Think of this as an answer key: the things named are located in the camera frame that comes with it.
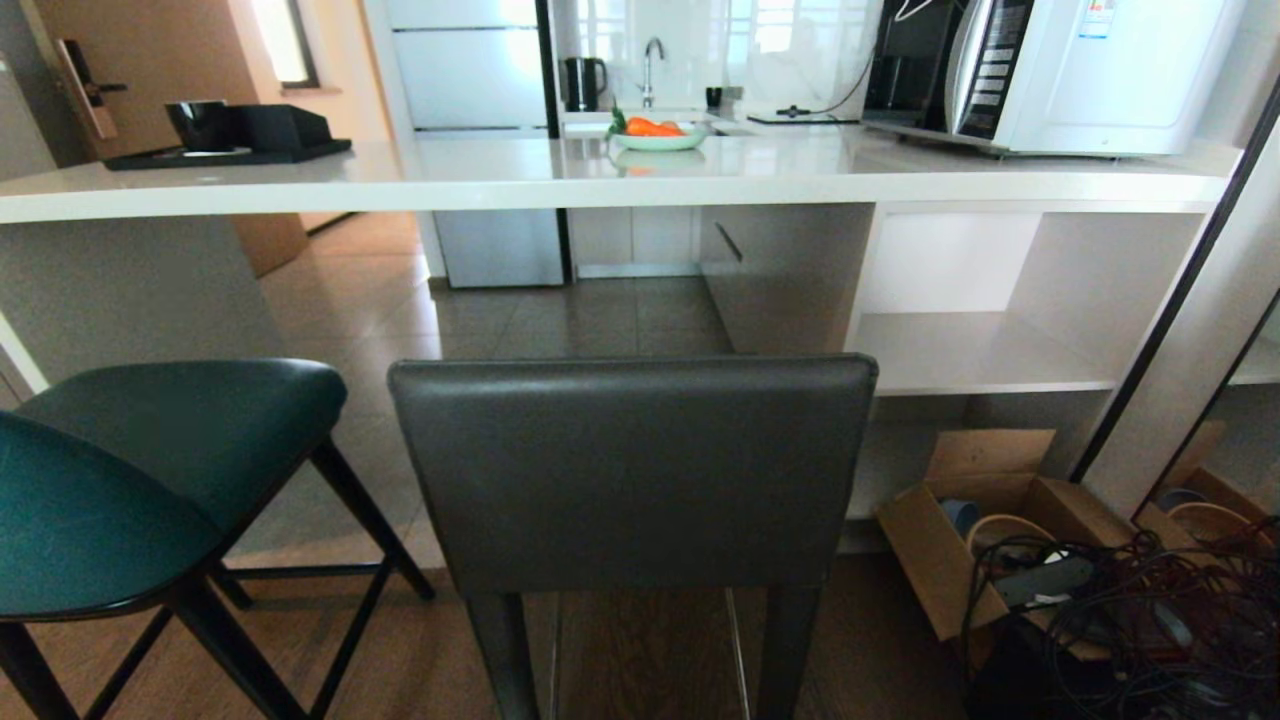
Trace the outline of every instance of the black cup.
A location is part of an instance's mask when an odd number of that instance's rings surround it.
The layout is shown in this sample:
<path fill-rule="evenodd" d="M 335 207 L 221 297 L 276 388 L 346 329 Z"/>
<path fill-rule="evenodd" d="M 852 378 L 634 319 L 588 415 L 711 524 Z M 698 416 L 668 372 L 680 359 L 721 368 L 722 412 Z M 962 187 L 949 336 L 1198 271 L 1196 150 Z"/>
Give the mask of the black cup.
<path fill-rule="evenodd" d="M 187 150 L 225 152 L 236 149 L 232 111 L 221 100 L 169 102 L 169 122 Z"/>

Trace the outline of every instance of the bowl of vegetables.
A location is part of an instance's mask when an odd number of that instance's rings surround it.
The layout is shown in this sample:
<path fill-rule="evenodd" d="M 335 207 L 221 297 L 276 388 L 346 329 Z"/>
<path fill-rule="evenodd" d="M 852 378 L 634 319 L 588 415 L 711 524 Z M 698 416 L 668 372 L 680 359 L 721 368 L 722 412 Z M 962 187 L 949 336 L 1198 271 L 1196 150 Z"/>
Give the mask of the bowl of vegetables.
<path fill-rule="evenodd" d="M 632 115 L 630 119 L 622 110 L 613 109 L 613 124 L 604 136 L 605 140 L 617 137 L 618 142 L 627 150 L 643 152 L 667 152 L 672 150 L 692 150 L 707 140 L 707 133 L 701 129 L 684 129 L 677 123 L 667 120 L 655 123 L 648 118 Z"/>

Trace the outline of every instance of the microwave control panel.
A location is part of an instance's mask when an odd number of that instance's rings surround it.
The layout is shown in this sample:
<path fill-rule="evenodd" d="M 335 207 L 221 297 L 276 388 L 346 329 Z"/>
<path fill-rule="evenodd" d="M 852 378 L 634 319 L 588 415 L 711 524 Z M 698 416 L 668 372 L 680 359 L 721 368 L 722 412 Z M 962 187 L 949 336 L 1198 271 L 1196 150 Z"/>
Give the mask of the microwave control panel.
<path fill-rule="evenodd" d="M 1032 0 L 996 0 L 992 4 L 982 54 L 965 102 L 961 135 L 987 140 L 996 137 L 996 126 L 1005 109 L 1009 83 L 1014 78 L 1030 15 Z"/>

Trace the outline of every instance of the bar stool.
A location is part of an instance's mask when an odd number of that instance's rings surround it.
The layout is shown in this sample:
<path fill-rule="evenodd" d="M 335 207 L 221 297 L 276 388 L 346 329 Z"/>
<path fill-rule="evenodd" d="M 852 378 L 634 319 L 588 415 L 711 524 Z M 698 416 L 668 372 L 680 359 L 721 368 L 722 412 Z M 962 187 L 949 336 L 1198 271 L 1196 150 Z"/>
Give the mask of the bar stool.
<path fill-rule="evenodd" d="M 78 717 L 26 623 L 160 606 L 84 717 L 101 717 L 173 615 L 271 719 L 329 708 L 392 569 L 434 591 L 329 437 L 347 398 L 332 368 L 303 360 L 91 370 L 0 413 L 0 669 L 42 720 Z M 352 571 L 233 571 L 223 556 L 310 460 L 385 553 L 311 714 L 210 587 Z"/>
<path fill-rule="evenodd" d="M 791 717 L 876 378 L 858 355 L 394 365 L 502 716 L 539 716 L 521 593 L 767 587 L 756 716 Z"/>

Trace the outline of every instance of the tile floor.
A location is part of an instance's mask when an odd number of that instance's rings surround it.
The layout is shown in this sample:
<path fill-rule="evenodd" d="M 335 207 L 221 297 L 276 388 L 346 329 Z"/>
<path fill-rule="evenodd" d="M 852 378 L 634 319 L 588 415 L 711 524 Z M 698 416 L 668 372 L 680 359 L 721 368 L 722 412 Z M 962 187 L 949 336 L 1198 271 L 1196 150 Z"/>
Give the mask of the tile floor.
<path fill-rule="evenodd" d="M 262 293 L 297 357 L 351 391 L 334 433 L 410 552 L 443 566 L 387 392 L 401 359 L 518 359 L 732 352 L 700 278 L 585 281 L 567 288 L 428 287 L 411 214 L 362 214 L 319 233 Z M 305 466 L 228 557 L 233 566 L 376 561 L 379 551 Z"/>

